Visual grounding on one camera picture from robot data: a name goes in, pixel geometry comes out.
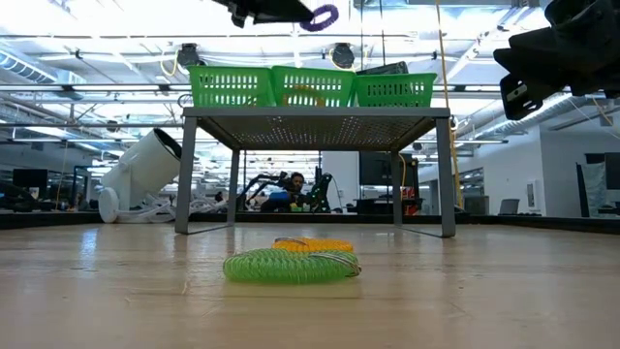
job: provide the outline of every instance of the yellow coiled spring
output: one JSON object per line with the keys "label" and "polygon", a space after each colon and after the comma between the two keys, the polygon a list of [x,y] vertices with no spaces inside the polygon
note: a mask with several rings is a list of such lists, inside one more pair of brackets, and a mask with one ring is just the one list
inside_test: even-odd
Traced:
{"label": "yellow coiled spring", "polygon": [[350,242],[334,238],[277,238],[271,248],[280,248],[291,252],[353,252],[353,245]]}

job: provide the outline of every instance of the yellow cable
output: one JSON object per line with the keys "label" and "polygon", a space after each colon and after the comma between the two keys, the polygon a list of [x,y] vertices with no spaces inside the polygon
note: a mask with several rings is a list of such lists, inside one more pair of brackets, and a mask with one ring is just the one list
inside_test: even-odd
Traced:
{"label": "yellow cable", "polygon": [[172,66],[172,73],[167,71],[166,67],[164,67],[164,53],[165,51],[162,50],[162,60],[159,61],[159,66],[162,68],[162,72],[164,72],[164,74],[169,77],[173,77],[174,74],[176,74],[176,67],[178,66],[178,50],[174,54],[174,65]]}
{"label": "yellow cable", "polygon": [[[437,9],[437,22],[439,24],[439,47],[442,51],[442,73],[444,75],[444,97],[446,98],[446,108],[450,108],[450,100],[448,98],[448,81],[446,72],[446,52],[444,51],[444,33],[442,32],[442,16],[440,11],[440,1],[435,0],[435,8]],[[454,145],[454,132],[449,130],[449,148],[452,155],[452,165],[454,166],[454,186],[456,187],[456,204],[463,207],[463,193],[461,191],[461,179],[458,173],[458,161],[456,159],[456,147]]]}
{"label": "yellow cable", "polygon": [[[400,155],[400,153],[398,153],[398,156],[400,157],[400,161],[403,162],[403,180],[402,180],[402,182],[400,184],[400,187],[404,188],[405,187],[405,177],[407,175],[407,162],[405,161],[405,158],[402,155]],[[402,189],[400,190],[400,200],[403,200],[403,190]]]}

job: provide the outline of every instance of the white cylinder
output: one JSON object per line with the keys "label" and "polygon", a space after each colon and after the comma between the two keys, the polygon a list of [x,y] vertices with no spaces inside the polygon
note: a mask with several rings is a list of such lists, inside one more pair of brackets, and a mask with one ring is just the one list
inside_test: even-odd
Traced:
{"label": "white cylinder", "polygon": [[121,198],[129,190],[129,203],[121,203],[121,209],[138,206],[147,194],[157,195],[178,176],[180,159],[181,146],[166,132],[153,129],[120,157],[101,182]]}

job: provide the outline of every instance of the basket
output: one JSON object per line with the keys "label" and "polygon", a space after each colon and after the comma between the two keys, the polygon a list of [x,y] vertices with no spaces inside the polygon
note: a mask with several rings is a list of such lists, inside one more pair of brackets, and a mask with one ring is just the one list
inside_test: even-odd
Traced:
{"label": "basket", "polygon": [[268,68],[189,67],[194,107],[274,107]]}
{"label": "basket", "polygon": [[360,107],[430,107],[437,74],[360,76],[356,80]]}
{"label": "basket", "polygon": [[349,106],[356,79],[353,72],[280,66],[271,71],[278,106]]}

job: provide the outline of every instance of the wooden floor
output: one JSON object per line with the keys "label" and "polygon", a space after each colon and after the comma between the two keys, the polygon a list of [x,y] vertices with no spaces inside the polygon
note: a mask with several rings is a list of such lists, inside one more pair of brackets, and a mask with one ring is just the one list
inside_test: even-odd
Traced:
{"label": "wooden floor", "polygon": [[[360,277],[226,282],[222,262],[285,236],[345,238]],[[619,348],[620,238],[459,226],[168,225],[0,232],[1,348]]]}

